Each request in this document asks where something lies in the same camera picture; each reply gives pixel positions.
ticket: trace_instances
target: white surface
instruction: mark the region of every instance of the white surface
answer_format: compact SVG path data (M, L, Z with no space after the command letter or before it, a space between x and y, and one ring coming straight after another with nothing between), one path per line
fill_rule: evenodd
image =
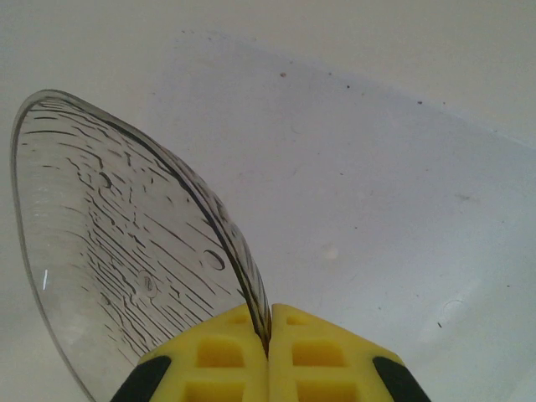
M125 4L1 6L1 400L84 400L32 300L8 185L13 117L44 87L191 163L244 231L272 301L394 349L434 400L532 400L536 155L492 131L536 144L533 2ZM198 35L186 48L183 29ZM203 48L214 30L267 53L246 64ZM225 68L185 56L198 49ZM289 59L270 56L281 52L323 65L296 61L283 79Z

